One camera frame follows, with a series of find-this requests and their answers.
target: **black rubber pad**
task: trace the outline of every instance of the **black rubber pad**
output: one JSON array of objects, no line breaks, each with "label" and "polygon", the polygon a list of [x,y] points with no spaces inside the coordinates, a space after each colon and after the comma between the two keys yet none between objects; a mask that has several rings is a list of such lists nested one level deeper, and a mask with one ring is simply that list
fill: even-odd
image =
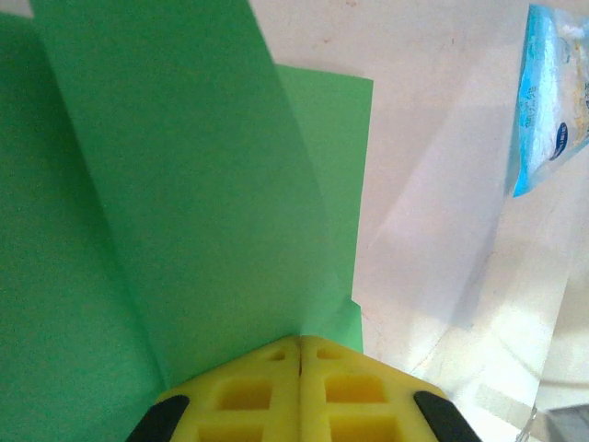
[{"label": "black rubber pad", "polygon": [[439,442],[481,442],[451,401],[429,391],[418,391],[413,399]]},{"label": "black rubber pad", "polygon": [[147,411],[126,442],[169,442],[190,401],[179,395],[157,403]]}]

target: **white table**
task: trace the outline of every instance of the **white table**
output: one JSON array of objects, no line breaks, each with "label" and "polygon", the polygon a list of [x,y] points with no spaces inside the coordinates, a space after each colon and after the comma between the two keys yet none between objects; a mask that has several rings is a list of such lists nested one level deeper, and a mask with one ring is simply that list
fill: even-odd
[{"label": "white table", "polygon": [[277,62],[375,80],[353,293],[365,351],[442,387],[485,441],[513,441],[589,190],[583,152],[503,195],[528,3],[252,4]]}]

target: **plastic bag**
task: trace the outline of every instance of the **plastic bag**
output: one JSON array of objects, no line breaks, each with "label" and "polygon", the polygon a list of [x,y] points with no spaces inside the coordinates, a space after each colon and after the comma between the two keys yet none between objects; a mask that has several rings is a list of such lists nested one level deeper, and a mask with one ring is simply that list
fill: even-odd
[{"label": "plastic bag", "polygon": [[531,191],[589,141],[589,17],[531,5],[524,51],[514,196]]}]

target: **yellow plastic object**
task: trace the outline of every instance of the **yellow plastic object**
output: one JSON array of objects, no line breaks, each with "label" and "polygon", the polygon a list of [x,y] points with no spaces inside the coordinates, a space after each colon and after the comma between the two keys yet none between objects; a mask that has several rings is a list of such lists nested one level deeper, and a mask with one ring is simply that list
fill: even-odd
[{"label": "yellow plastic object", "polygon": [[413,400],[437,387],[326,339],[301,356],[301,442],[437,442]]},{"label": "yellow plastic object", "polygon": [[413,393],[435,386],[332,341],[290,337],[175,389],[171,442],[437,442]]}]

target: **blue label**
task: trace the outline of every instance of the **blue label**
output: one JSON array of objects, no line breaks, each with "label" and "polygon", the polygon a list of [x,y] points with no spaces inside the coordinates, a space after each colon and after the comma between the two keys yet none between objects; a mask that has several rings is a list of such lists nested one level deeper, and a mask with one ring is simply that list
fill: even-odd
[{"label": "blue label", "polygon": [[566,123],[562,122],[560,124],[559,130],[556,132],[556,148],[554,149],[554,154],[552,154],[552,157],[550,157],[550,161],[559,157],[564,148],[567,146],[568,140],[569,128],[567,127]]}]

